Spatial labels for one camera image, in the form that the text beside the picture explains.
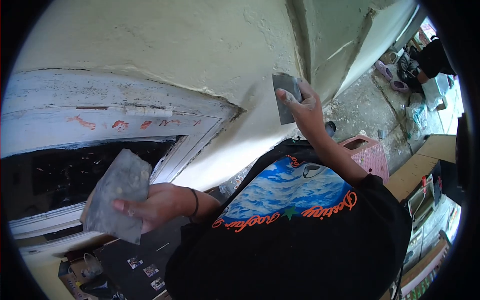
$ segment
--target green star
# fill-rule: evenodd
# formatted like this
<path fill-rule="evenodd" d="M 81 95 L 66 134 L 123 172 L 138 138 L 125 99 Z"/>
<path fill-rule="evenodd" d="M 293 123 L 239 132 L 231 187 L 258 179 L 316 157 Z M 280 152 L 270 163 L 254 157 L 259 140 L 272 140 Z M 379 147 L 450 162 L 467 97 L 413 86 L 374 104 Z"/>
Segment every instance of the green star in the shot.
<path fill-rule="evenodd" d="M 282 216 L 287 216 L 288 220 L 291 221 L 292 220 L 292 215 L 294 215 L 294 214 L 299 214 L 299 212 L 295 211 L 295 207 L 292 206 L 291 208 L 285 209 L 285 212 L 283 213 Z"/>

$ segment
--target orange markings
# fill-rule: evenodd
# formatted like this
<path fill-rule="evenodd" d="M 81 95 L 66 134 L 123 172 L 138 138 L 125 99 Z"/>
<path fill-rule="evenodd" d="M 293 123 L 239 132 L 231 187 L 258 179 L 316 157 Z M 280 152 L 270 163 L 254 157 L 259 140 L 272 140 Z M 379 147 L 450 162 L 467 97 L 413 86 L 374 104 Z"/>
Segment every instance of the orange markings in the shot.
<path fill-rule="evenodd" d="M 296 159 L 295 157 L 291 157 L 290 155 L 287 155 L 287 156 L 290 157 L 290 159 L 292 160 L 292 161 L 290 162 L 290 165 L 291 165 L 292 167 L 294 167 L 294 168 L 295 168 L 295 167 L 298 167 L 301 163 L 303 163 L 303 162 L 301 162 L 301 163 L 299 164 L 299 163 L 297 162 L 297 159 Z"/>
<path fill-rule="evenodd" d="M 176 123 L 177 125 L 180 125 L 180 121 L 179 120 L 170 120 L 170 121 L 167 121 L 167 120 L 162 120 L 162 122 L 160 123 L 159 126 L 167 126 L 168 124 L 170 123 Z"/>
<path fill-rule="evenodd" d="M 273 221 L 277 220 L 279 217 L 280 217 L 280 213 L 278 213 L 278 212 L 273 213 L 271 216 L 258 216 L 258 215 L 256 215 L 256 216 L 250 217 L 250 219 L 248 219 L 246 221 L 233 221 L 231 223 L 224 224 L 224 226 L 227 229 L 238 228 L 237 230 L 235 230 L 235 232 L 240 232 L 247 226 L 253 226 L 255 224 L 262 224 L 263 222 L 265 222 L 265 224 L 270 224 Z M 221 219 L 221 218 L 218 219 L 217 221 L 215 221 L 212 224 L 212 228 L 219 227 L 223 222 L 225 222 L 224 219 Z"/>
<path fill-rule="evenodd" d="M 82 118 L 80 118 L 80 115 L 78 115 L 76 117 L 73 117 L 73 118 L 68 118 L 67 122 L 71 122 L 73 120 L 78 121 L 80 123 L 80 125 L 82 125 L 84 127 L 90 128 L 90 130 L 95 129 L 95 126 L 96 126 L 95 123 L 90 123 L 90 122 L 84 121 Z"/>
<path fill-rule="evenodd" d="M 145 121 L 141 126 L 140 129 L 147 129 L 147 127 L 152 124 L 152 121 Z"/>
<path fill-rule="evenodd" d="M 320 217 L 321 220 L 323 220 L 324 216 L 331 216 L 332 214 L 336 214 L 339 211 L 341 211 L 345 206 L 349 208 L 349 210 L 352 210 L 352 207 L 355 206 L 357 203 L 357 194 L 355 192 L 348 191 L 345 194 L 345 197 L 343 197 L 343 201 L 340 202 L 338 205 L 335 205 L 334 207 L 329 207 L 329 208 L 323 208 L 320 205 L 313 206 L 307 210 L 304 210 L 301 215 L 306 216 L 306 217 Z"/>
<path fill-rule="evenodd" d="M 118 120 L 115 123 L 113 123 L 112 128 L 115 128 L 117 126 L 118 126 L 117 131 L 120 132 L 128 128 L 128 123 Z"/>

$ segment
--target putty knife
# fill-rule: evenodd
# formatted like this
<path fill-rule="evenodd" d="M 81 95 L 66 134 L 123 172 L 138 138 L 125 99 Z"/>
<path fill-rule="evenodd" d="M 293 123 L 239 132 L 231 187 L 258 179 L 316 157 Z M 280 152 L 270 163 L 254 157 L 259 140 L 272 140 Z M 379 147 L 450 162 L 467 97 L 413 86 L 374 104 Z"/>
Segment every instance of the putty knife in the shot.
<path fill-rule="evenodd" d="M 128 149 L 120 151 L 88 197 L 81 218 L 84 231 L 107 233 L 139 245 L 142 220 L 115 210 L 112 201 L 145 201 L 151 172 L 152 166 L 139 156 Z"/>
<path fill-rule="evenodd" d="M 291 92 L 298 102 L 302 102 L 303 99 L 301 98 L 299 85 L 295 77 L 292 77 L 286 73 L 274 73 L 272 74 L 272 81 L 274 91 L 278 88 L 282 88 L 286 91 Z M 280 117 L 280 124 L 283 125 L 295 122 L 292 113 L 290 112 L 290 109 L 288 109 L 288 107 L 283 104 L 280 99 L 278 99 L 276 94 L 275 97 L 276 105 L 278 108 L 278 115 Z"/>

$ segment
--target hand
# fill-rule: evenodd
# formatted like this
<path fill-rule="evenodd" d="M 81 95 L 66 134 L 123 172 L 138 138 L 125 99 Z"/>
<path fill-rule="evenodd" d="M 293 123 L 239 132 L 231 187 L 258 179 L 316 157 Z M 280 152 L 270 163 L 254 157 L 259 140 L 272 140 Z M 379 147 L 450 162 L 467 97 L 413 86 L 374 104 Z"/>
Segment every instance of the hand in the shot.
<path fill-rule="evenodd" d="M 275 91 L 277 97 L 290 109 L 293 119 L 307 140 L 312 143 L 313 140 L 324 138 L 325 135 L 328 137 L 320 97 L 305 79 L 298 78 L 297 81 L 302 103 L 299 103 L 290 92 L 281 88 Z"/>
<path fill-rule="evenodd" d="M 142 233 L 146 233 L 178 216 L 191 215 L 195 196 L 189 188 L 159 183 L 150 186 L 145 202 L 117 199 L 112 205 L 127 216 L 142 218 Z"/>

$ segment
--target dirty floor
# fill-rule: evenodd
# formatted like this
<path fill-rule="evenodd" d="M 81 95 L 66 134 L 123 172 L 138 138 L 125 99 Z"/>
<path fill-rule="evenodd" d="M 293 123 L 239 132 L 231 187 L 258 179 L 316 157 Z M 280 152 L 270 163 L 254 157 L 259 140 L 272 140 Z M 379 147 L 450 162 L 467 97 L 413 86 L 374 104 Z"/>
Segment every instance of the dirty floor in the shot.
<path fill-rule="evenodd" d="M 394 80 L 398 80 L 396 66 L 388 67 Z M 380 141 L 391 175 L 418 151 L 424 142 L 424 135 L 456 134 L 457 116 L 463 111 L 459 92 L 459 88 L 449 91 L 454 95 L 447 109 L 428 111 L 427 129 L 418 141 L 411 140 L 408 143 L 405 107 L 408 107 L 411 93 L 394 91 L 384 76 L 372 66 L 348 89 L 324 106 L 324 120 L 335 122 L 337 131 L 334 139 L 337 142 L 359 133 Z M 379 138 L 379 129 L 385 131 L 385 138 Z"/>

